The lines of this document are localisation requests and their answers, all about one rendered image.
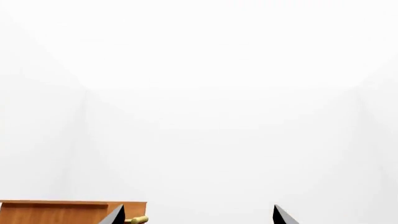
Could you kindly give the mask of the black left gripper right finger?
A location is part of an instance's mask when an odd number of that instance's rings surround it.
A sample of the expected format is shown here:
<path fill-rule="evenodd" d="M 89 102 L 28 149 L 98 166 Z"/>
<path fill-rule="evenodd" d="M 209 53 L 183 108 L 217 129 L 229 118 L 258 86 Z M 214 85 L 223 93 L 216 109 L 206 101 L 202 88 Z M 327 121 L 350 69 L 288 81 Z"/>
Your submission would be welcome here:
<path fill-rule="evenodd" d="M 278 205 L 274 205 L 273 222 L 274 224 L 299 224 L 297 220 Z"/>

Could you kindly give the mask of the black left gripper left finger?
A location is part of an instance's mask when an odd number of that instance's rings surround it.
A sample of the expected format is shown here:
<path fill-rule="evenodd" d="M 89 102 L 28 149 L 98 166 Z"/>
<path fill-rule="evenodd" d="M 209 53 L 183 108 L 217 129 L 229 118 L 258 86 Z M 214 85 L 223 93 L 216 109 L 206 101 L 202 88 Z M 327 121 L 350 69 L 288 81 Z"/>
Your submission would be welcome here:
<path fill-rule="evenodd" d="M 124 205 L 119 205 L 98 224 L 124 224 L 125 218 Z"/>

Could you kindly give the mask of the brown wooden wine rack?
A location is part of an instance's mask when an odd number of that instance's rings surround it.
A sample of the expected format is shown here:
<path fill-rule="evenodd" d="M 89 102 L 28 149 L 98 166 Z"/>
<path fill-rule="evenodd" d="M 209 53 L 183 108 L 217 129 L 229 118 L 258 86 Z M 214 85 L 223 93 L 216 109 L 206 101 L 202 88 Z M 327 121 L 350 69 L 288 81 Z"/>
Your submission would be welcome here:
<path fill-rule="evenodd" d="M 146 214 L 145 202 L 0 200 L 0 224 L 98 224 L 120 205 L 126 218 Z"/>

